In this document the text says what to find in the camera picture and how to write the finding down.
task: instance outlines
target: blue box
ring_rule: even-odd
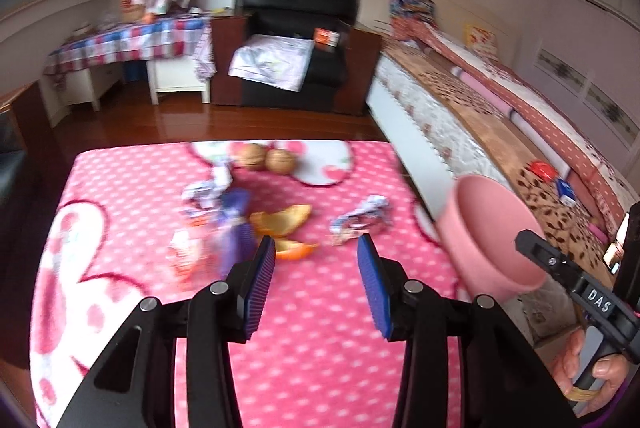
[[[558,197],[560,198],[560,202],[571,208],[575,206],[576,198],[574,189],[571,188],[568,182],[564,179],[556,179],[556,191],[558,192]]]

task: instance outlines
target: human hand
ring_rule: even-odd
[[[580,351],[584,347],[584,331],[578,329],[573,332],[564,350],[558,354],[551,364],[551,375],[556,380],[562,393],[566,395],[573,387],[572,379],[580,370]],[[621,354],[612,354],[598,360],[593,365],[593,377],[604,379],[605,382],[596,397],[591,399],[587,406],[578,414],[583,416],[599,410],[606,405],[625,382],[629,372],[628,362]]]

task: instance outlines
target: polka dot blanket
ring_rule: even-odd
[[[312,141],[295,143],[299,155],[331,150],[326,145],[314,149]],[[246,345],[230,347],[247,427],[391,425],[404,344],[387,343],[374,328],[355,241],[342,246],[328,242],[330,221],[368,195],[384,195],[391,204],[392,226],[373,235],[380,254],[402,262],[410,278],[443,296],[455,295],[458,277],[448,256],[418,228],[414,195],[402,181],[392,147],[333,143],[341,152],[337,161],[330,161],[334,169],[316,171],[323,174],[320,179],[334,179],[331,184],[233,170],[233,185],[252,193],[251,212],[311,204],[311,217],[290,237],[320,244],[306,259],[278,261],[259,330]],[[57,425],[82,377],[142,297],[170,303],[197,291],[178,286],[166,255],[180,227],[180,193],[189,183],[208,179],[209,164],[201,150],[185,143],[148,145],[94,150],[76,159],[34,292],[31,379],[42,428]],[[318,155],[313,159],[322,164]],[[179,428],[188,426],[185,347],[179,340]],[[449,372],[448,426],[457,428],[460,366],[455,340],[449,345]]]

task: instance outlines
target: wooden floor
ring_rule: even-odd
[[[385,141],[370,116],[203,104],[199,93],[165,93],[154,106],[145,82],[115,86],[102,110],[76,106],[54,132],[69,160],[92,148],[210,139]]]
[[[54,129],[71,163],[94,148],[212,139],[360,139],[386,141],[370,116],[354,117],[281,109],[203,104],[198,93],[168,93],[154,106],[145,82],[115,86],[101,98],[102,110],[76,106]],[[30,416],[33,393],[28,373],[31,299],[40,254],[56,203],[32,203],[29,224],[12,256],[0,289],[0,378]]]

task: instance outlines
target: bed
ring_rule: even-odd
[[[367,102],[431,214],[440,214],[454,177],[491,177],[520,195],[552,244],[611,285],[602,241],[614,237],[638,195],[550,102],[509,68],[519,38],[515,30],[469,0],[431,1],[439,31],[415,19],[390,18],[388,0],[361,0],[359,17],[380,33],[413,40],[414,46],[417,39],[422,46],[385,38]],[[468,24],[494,33],[497,63],[462,46]],[[536,159],[571,177],[581,204],[562,205],[551,186],[527,171]],[[593,233],[594,225],[604,239]],[[538,313],[547,311],[534,338],[553,334],[566,322],[551,318],[558,309],[551,305],[560,299],[557,291],[544,289],[532,297]]]

